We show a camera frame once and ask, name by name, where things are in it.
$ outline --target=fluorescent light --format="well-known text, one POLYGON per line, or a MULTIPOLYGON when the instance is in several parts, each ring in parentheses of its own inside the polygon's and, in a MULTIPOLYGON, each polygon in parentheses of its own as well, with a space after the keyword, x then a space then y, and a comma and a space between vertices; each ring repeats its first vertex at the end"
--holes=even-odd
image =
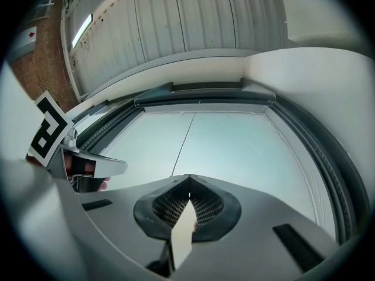
POLYGON ((80 40, 82 34, 84 33, 84 31, 87 29, 87 27, 90 25, 90 23, 92 21, 93 21, 93 15, 89 14, 89 16, 87 17, 87 19, 83 22, 80 30, 78 30, 76 36, 73 39, 73 42, 71 43, 73 45, 73 48, 76 46, 76 44, 80 40))

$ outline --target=brick wall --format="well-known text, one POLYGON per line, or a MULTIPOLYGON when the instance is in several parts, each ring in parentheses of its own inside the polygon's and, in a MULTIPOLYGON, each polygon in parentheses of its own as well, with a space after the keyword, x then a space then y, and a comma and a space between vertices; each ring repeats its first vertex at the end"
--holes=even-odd
POLYGON ((52 0, 49 18, 34 21, 35 50, 10 63, 22 87, 35 100, 48 90, 64 112, 78 104, 66 71, 60 38, 62 0, 52 0))

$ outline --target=corrugated metal wall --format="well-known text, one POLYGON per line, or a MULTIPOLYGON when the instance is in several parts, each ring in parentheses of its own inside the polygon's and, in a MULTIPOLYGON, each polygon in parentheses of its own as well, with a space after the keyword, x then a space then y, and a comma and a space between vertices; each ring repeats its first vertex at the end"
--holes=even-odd
MULTIPOLYGON (((76 6, 71 37, 99 2, 81 0, 76 6)), ((287 37, 285 20, 282 0, 116 0, 91 24, 73 63, 82 88, 91 92, 135 66, 171 54, 280 49, 287 37)))

